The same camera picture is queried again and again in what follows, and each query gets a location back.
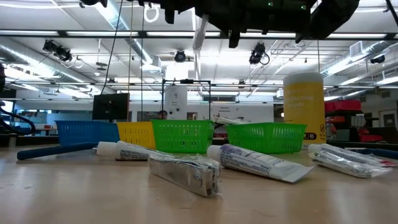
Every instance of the ceiling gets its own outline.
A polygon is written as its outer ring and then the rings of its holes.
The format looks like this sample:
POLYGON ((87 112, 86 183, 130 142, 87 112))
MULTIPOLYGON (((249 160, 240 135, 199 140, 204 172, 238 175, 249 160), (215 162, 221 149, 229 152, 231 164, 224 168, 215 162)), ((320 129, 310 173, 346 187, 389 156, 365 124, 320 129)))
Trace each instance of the ceiling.
MULTIPOLYGON (((120 1, 116 1, 116 6, 120 6, 120 1)), ((144 9, 138 7, 136 3, 131 7, 130 2, 124 1, 122 8, 122 18, 132 30, 162 30, 162 31, 193 31, 194 26, 199 26, 200 20, 196 18, 193 25, 192 11, 185 11, 176 15, 175 24, 167 24, 164 20, 164 11, 160 9, 159 18, 154 22, 146 22, 143 19, 144 9)), ((393 20, 390 12, 384 13, 381 9, 386 7, 384 0, 361 0, 360 6, 354 16, 337 32, 350 33, 398 33, 398 26, 393 20)), ((113 28, 106 19, 98 12, 95 7, 78 7, 77 0, 34 0, 34 1, 4 1, 0 0, 0 10, 2 11, 2 22, 0 30, 6 29, 37 29, 37 30, 112 30, 113 28), (12 4, 13 7, 4 7, 2 4, 12 4), (24 9, 15 8, 16 6, 42 7, 42 6, 70 6, 62 9, 24 9)), ((153 18, 155 10, 148 11, 148 17, 153 18)), ((216 27, 209 24, 208 31, 218 31, 216 27)), ((43 37, 8 37, 21 45, 36 51, 44 56, 46 52, 42 50, 46 39, 43 37)), ((88 38, 51 38, 58 45, 71 49, 74 56, 79 56, 84 61, 81 68, 72 66, 70 69, 80 73, 96 82, 105 81, 105 72, 95 75, 98 72, 96 62, 108 63, 109 53, 112 48, 113 39, 88 38)), ((188 38, 162 38, 162 39, 138 39, 143 48, 151 55, 160 57, 162 65, 165 67, 174 63, 170 53, 177 50, 184 50, 189 57, 193 57, 192 39, 188 38)), ((297 72, 319 72, 330 62, 335 61, 342 55, 349 52, 349 47, 357 40, 304 40, 298 45, 293 40, 270 40, 270 39, 241 39, 238 47, 230 49, 227 39, 205 39, 201 48, 201 79, 211 80, 218 83, 238 83, 245 80, 246 83, 275 83, 281 84, 287 75, 297 72), (269 55, 271 62, 268 66, 256 68, 250 66, 248 60, 251 50, 259 42, 263 42, 267 49, 272 45, 269 55)), ((127 77, 131 76, 131 82, 140 82, 141 62, 138 60, 129 61, 131 51, 124 39, 116 39, 113 57, 109 66, 109 78, 117 78, 117 82, 127 82, 127 77)), ((395 54, 388 56, 388 63, 395 60, 395 54)), ((189 69, 188 77, 196 79, 193 62, 185 62, 189 69)), ((378 65, 370 65, 368 69, 377 69, 378 65)), ((359 63, 355 67, 335 74, 336 77, 346 77, 346 80, 358 75, 358 71, 364 69, 364 63, 359 63)), ((160 82, 160 73, 142 73, 144 82, 160 82)), ((339 85, 341 81, 329 82, 328 85, 339 85)), ((113 86, 113 90, 125 90, 125 86, 113 86)))

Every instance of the yellow bottle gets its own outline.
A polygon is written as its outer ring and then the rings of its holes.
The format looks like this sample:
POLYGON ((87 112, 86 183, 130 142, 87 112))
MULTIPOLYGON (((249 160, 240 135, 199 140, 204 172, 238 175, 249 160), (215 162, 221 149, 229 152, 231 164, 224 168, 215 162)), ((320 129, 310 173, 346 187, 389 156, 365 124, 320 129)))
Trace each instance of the yellow bottle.
POLYGON ((298 73, 284 78, 284 121, 306 124, 303 149, 326 143, 323 78, 319 73, 298 73))

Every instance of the yellow basket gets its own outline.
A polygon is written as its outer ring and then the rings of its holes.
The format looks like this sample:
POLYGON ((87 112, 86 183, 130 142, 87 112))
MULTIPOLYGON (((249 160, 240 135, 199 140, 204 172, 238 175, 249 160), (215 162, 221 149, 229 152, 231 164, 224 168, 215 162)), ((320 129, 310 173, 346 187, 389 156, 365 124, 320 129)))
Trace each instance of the yellow basket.
POLYGON ((152 122, 117 122, 120 141, 155 149, 152 122))

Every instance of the workbench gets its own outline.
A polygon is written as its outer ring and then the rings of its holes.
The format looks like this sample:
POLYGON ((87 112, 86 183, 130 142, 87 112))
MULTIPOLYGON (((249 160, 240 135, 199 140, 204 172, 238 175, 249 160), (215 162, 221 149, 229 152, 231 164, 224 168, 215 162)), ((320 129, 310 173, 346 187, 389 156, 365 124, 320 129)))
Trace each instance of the workbench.
MULTIPOLYGON (((94 150, 16 160, 33 148, 0 151, 0 223, 398 223, 398 169, 357 179, 315 167, 296 184, 223 169, 222 197, 203 198, 94 150)), ((313 165, 306 151, 277 157, 313 165)))

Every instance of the yellow container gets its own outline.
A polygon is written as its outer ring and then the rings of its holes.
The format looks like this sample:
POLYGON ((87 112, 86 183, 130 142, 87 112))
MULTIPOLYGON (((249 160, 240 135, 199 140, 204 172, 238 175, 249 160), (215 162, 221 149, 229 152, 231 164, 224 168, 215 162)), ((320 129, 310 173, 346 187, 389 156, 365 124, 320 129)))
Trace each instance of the yellow container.
POLYGON ((152 122, 117 122, 120 141, 155 149, 152 122))
POLYGON ((323 78, 319 73, 299 73, 284 78, 284 121, 305 124, 303 148, 326 143, 323 78))

